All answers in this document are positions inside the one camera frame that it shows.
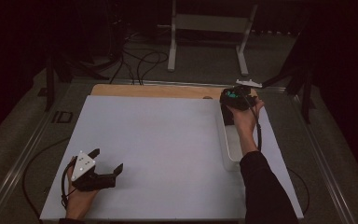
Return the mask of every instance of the dark background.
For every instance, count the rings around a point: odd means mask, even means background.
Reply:
[[[94,2],[91,7],[85,6],[87,1],[0,1],[0,123],[32,87],[51,49],[85,61],[91,53],[103,54],[106,30],[93,31],[92,24],[104,20],[104,1]],[[126,24],[147,35],[156,34],[157,24],[171,22],[171,1],[116,2],[123,6]],[[183,1],[178,10],[236,16],[250,9],[218,4]],[[259,5],[253,29],[259,35],[267,31],[298,35],[286,65],[312,64],[313,84],[320,88],[358,161],[358,1],[265,2]],[[100,32],[101,39],[91,38],[92,32]]]

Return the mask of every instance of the white plastic part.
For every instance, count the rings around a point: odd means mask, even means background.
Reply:
[[[241,46],[236,47],[238,63],[240,64],[241,75],[247,77],[249,75],[248,66],[246,65],[245,56],[243,56],[243,50]]]
[[[236,83],[244,86],[263,88],[263,85],[261,83],[255,83],[251,79],[249,79],[249,81],[240,81],[239,79],[237,79]]]
[[[71,177],[72,181],[77,180],[93,166],[95,166],[95,160],[89,157],[89,155],[87,155],[86,153],[80,151],[79,155],[77,156],[76,165]]]

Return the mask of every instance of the metal frame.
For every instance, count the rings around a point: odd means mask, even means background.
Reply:
[[[34,132],[32,133],[26,146],[23,148],[20,156],[17,158],[16,162],[7,172],[2,186],[0,187],[0,213],[2,212],[3,208],[5,207],[5,204],[10,198],[10,195],[12,194],[19,180],[21,179],[27,163],[36,152],[43,133],[46,130],[46,126],[48,125],[48,123],[50,123],[54,111],[56,110],[63,96],[66,94],[68,87],[69,86],[65,85],[64,90],[58,95],[57,101],[55,103],[51,103],[50,110],[45,112],[45,114],[35,127]]]
[[[176,61],[176,30],[203,30],[203,31],[218,31],[218,32],[231,32],[242,33],[243,39],[240,45],[236,47],[238,62],[240,64],[240,70],[242,76],[248,76],[248,67],[246,65],[243,51],[248,41],[249,34],[255,13],[257,11],[257,5],[252,7],[249,18],[235,18],[235,17],[216,17],[216,16],[201,16],[201,15],[186,15],[176,13],[176,0],[172,0],[172,26],[171,26],[171,47],[168,59],[168,71],[173,72],[175,70]]]
[[[298,98],[298,95],[293,97],[292,99],[293,109],[296,111],[297,116],[302,123],[304,130],[306,130],[308,138],[312,145],[312,154],[318,165],[319,170],[321,171],[322,178],[324,179],[324,183],[327,186],[327,189],[330,193],[331,199],[334,203],[334,206],[337,209],[338,215],[341,218],[342,223],[357,223],[354,219],[353,213],[351,209],[348,207],[348,203],[345,200],[344,194],[342,193],[341,187],[339,186],[336,178],[334,177],[333,172],[330,169],[330,166],[322,152],[321,146],[318,143],[318,140],[313,133],[310,125],[304,120],[301,113],[301,102]]]

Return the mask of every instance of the black cable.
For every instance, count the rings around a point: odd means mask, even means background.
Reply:
[[[66,194],[65,193],[65,178],[66,178],[66,174],[68,173],[68,170],[71,166],[74,166],[76,163],[77,157],[74,157],[69,163],[68,165],[66,165],[65,169],[62,172],[62,178],[61,178],[61,204],[62,206],[65,208],[68,206],[68,196],[73,193],[76,189],[72,190],[70,193]]]
[[[134,78],[131,66],[129,64],[127,64],[126,62],[124,62],[124,65],[126,65],[127,69],[129,70],[129,77],[132,80],[131,85],[135,85],[135,78]]]
[[[145,58],[148,57],[149,55],[152,55],[152,54],[157,54],[158,55],[158,63],[154,63],[152,67],[150,67],[149,69],[147,69],[147,71],[144,72],[143,75],[139,75],[139,68],[141,67],[141,63],[145,61]],[[141,61],[138,63],[138,67],[136,68],[136,74],[138,77],[140,77],[141,79],[141,85],[144,85],[144,77],[146,76],[146,74],[148,72],[150,72],[153,68],[155,68],[158,64],[160,63],[160,57],[159,57],[159,53],[158,52],[151,52],[151,53],[148,53],[146,54],[142,59]]]
[[[138,62],[138,65],[137,65],[137,70],[136,70],[136,76],[138,77],[138,81],[139,81],[139,84],[140,85],[144,85],[144,78],[146,76],[147,73],[149,73],[153,68],[155,68],[159,63],[164,63],[168,60],[168,54],[164,53],[164,52],[160,52],[160,51],[156,51],[156,50],[153,50],[153,49],[138,49],[138,50],[152,50],[152,52],[149,52],[149,53],[146,53],[146,55],[144,55],[142,58],[140,57],[137,57],[129,52],[127,52],[126,50],[123,50],[124,53],[130,55],[131,57],[135,58],[135,59],[138,59],[140,60],[140,62]],[[154,62],[151,62],[151,61],[148,61],[146,60],[145,58],[147,58],[148,56],[150,55],[153,55],[153,54],[157,54],[158,55],[158,59]],[[161,57],[160,55],[164,55],[165,58],[163,60],[161,60]],[[141,64],[142,63],[152,63],[153,66],[150,67],[149,69],[147,69],[145,72],[143,72],[142,74],[140,74],[140,67],[141,67]]]
[[[30,168],[32,162],[38,157],[40,156],[43,152],[45,152],[46,150],[52,148],[52,147],[55,147],[57,146],[58,144],[61,144],[67,140],[69,140],[70,137],[67,137],[67,138],[64,138],[48,147],[45,147],[43,148],[42,150],[40,150],[38,153],[36,153],[31,159],[30,161],[28,162],[27,166],[25,166],[25,169],[24,169],[24,172],[22,173],[22,181],[21,181],[21,188],[22,188],[22,193],[24,194],[24,197],[25,197],[25,200],[27,201],[27,203],[31,206],[34,214],[36,215],[38,221],[40,224],[43,224],[43,221],[41,219],[39,219],[40,215],[39,215],[39,212],[37,211],[36,207],[34,206],[34,204],[31,202],[31,199],[29,198],[28,196],[28,193],[26,191],[26,188],[25,188],[25,177],[27,175],[27,172],[28,172],[28,169]]]
[[[255,113],[255,111],[253,110],[251,103],[249,103],[248,99],[246,98],[245,93],[243,93],[241,88],[239,88],[239,90],[240,90],[241,96],[243,97],[243,99],[245,99],[246,104],[248,105],[249,109],[252,111],[252,114],[255,117],[255,126],[257,129],[257,148],[259,151],[261,151],[261,145],[262,145],[263,141],[262,141],[262,136],[261,136],[261,126],[260,126],[260,123],[258,122],[258,116]]]
[[[287,168],[288,171],[290,171],[293,174],[295,174],[301,180],[301,182],[303,183],[303,185],[305,187],[305,190],[307,191],[307,205],[306,205],[305,209],[302,211],[303,215],[305,216],[305,214],[307,213],[308,209],[310,208],[310,191],[309,191],[308,186],[305,183],[304,179],[301,177],[301,175],[299,175],[298,173],[296,173],[295,171],[293,171],[292,169],[290,169],[287,166],[286,166],[286,168]]]
[[[136,37],[137,35],[143,35],[143,33],[136,32],[133,34],[129,34],[128,37],[125,38],[125,42],[143,43],[143,42],[147,42],[147,41],[153,41],[155,38],[168,33],[170,30],[171,30],[171,27],[167,27],[166,29],[164,29],[163,31],[161,31],[160,33],[158,33],[156,35],[153,35],[153,36],[146,35],[146,36],[142,36],[139,39],[136,39],[134,37]]]

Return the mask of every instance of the metal stand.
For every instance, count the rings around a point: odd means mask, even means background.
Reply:
[[[172,28],[171,28],[171,47],[168,60],[168,71],[175,70],[176,60],[176,30],[201,30],[201,31],[217,31],[217,32],[231,32],[243,34],[243,39],[240,45],[236,47],[238,62],[242,76],[248,76],[248,68],[246,66],[243,50],[251,32],[257,5],[254,5],[249,18],[235,18],[235,17],[216,17],[203,15],[187,15],[176,13],[176,0],[172,0]]]
[[[310,123],[310,91],[312,84],[312,72],[311,68],[305,66],[295,66],[286,71],[281,71],[279,75],[273,77],[262,83],[263,89],[280,81],[286,77],[292,77],[289,84],[286,87],[286,92],[289,95],[296,95],[303,87],[303,97],[301,104],[301,114],[307,123]]]
[[[74,68],[82,70],[85,74],[95,79],[108,80],[109,77],[103,77],[93,70],[89,69],[87,66],[73,59],[65,53],[59,53],[52,51],[48,54],[46,62],[46,82],[47,82],[47,101],[45,111],[49,111],[52,104],[54,103],[55,90],[54,90],[54,71],[57,72],[58,77],[61,81],[70,82],[72,80],[72,75],[68,70],[68,63],[71,64]]]

